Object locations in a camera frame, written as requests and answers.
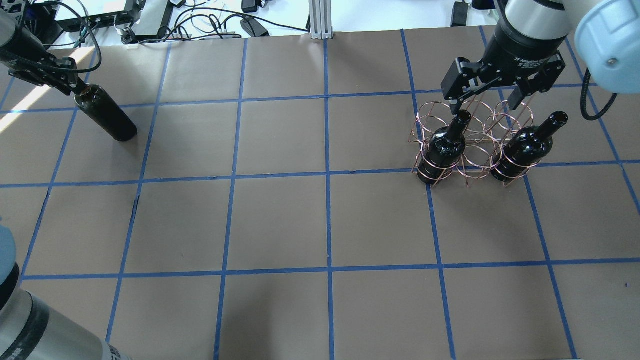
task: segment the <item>bottle neck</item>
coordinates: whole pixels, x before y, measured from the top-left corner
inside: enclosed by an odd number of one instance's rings
[[[569,118],[562,111],[556,111],[545,120],[535,132],[535,137],[539,140],[546,140],[558,131],[559,128],[566,125]]]
[[[462,136],[471,121],[471,114],[467,110],[460,110],[460,112],[453,118],[449,128],[445,134],[445,137],[449,140],[455,140]]]

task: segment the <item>wine bottle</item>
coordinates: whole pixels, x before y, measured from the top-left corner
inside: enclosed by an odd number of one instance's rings
[[[525,127],[516,133],[502,148],[502,158],[500,159],[500,154],[493,157],[494,163],[498,163],[491,170],[493,177],[504,182],[511,181],[545,157],[554,145],[551,136],[563,127],[567,120],[565,113],[556,111],[542,125]]]
[[[471,114],[467,110],[460,110],[449,126],[433,133],[418,165],[418,177],[423,183],[435,184],[445,170],[456,163],[465,151],[467,143],[464,132],[470,121]]]
[[[95,84],[75,96],[78,108],[103,128],[114,140],[125,142],[138,133],[138,128],[107,92]]]

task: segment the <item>metal post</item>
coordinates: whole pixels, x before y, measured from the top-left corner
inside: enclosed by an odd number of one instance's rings
[[[331,25],[331,0],[309,0],[311,38],[333,38]]]

